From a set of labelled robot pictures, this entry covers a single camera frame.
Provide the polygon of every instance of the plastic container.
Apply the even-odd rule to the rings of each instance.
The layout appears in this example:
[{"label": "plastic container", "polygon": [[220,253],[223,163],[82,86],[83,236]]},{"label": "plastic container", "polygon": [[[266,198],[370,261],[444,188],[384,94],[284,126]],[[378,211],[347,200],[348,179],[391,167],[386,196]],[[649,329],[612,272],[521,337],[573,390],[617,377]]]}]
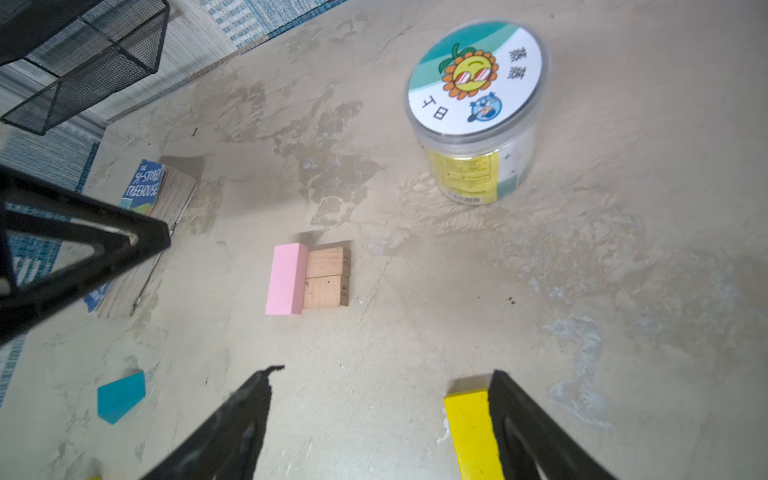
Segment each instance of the plastic container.
[{"label": "plastic container", "polygon": [[522,184],[548,74],[541,39],[512,22],[464,25],[422,57],[406,113],[448,197],[489,204]]}]

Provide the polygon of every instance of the wooden block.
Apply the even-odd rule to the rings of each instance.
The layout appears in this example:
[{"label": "wooden block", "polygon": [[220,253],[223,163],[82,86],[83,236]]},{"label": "wooden block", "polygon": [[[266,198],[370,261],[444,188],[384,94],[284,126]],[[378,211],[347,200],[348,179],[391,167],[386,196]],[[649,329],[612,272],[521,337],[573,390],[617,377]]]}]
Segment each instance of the wooden block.
[{"label": "wooden block", "polygon": [[318,276],[304,281],[304,308],[349,305],[349,277]]},{"label": "wooden block", "polygon": [[275,247],[266,295],[267,315],[301,315],[307,254],[306,245],[301,243]]},{"label": "wooden block", "polygon": [[488,412],[488,390],[455,393],[443,402],[462,480],[504,480]]},{"label": "wooden block", "polygon": [[306,262],[306,278],[332,275],[349,276],[349,250],[334,247],[310,252]]}]

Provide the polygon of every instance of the concrete floor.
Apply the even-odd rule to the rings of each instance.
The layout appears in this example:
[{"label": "concrete floor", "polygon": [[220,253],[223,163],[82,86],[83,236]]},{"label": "concrete floor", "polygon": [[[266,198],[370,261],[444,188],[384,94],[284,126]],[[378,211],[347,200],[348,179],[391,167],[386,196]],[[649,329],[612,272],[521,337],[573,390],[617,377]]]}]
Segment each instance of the concrete floor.
[{"label": "concrete floor", "polygon": [[[403,85],[477,18],[536,28],[554,74],[501,202],[436,189]],[[442,397],[509,372],[618,478],[766,478],[768,4],[350,0],[112,124],[86,193],[142,157],[199,190],[130,320],[34,329],[0,476],[137,478],[253,371],[256,478],[459,478]],[[278,243],[349,240],[348,308],[263,315]],[[515,304],[508,300],[513,297]],[[96,388],[142,368],[116,425]]]}]

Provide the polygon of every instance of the teal wooden piece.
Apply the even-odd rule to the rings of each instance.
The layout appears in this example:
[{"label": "teal wooden piece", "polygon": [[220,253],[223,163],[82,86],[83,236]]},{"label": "teal wooden piece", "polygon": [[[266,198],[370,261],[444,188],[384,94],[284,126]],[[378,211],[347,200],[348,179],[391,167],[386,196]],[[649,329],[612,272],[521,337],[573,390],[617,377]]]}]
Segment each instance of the teal wooden piece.
[{"label": "teal wooden piece", "polygon": [[114,425],[147,395],[144,372],[98,388],[98,415]]}]

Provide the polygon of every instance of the wire mesh tray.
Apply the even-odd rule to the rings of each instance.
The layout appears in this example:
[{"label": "wire mesh tray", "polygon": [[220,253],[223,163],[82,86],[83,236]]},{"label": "wire mesh tray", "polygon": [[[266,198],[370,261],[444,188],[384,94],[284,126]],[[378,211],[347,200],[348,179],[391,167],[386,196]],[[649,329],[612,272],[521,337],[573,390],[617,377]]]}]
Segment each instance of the wire mesh tray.
[{"label": "wire mesh tray", "polygon": [[58,79],[0,120],[43,135],[157,73],[169,13],[166,0],[100,2],[26,57]]}]

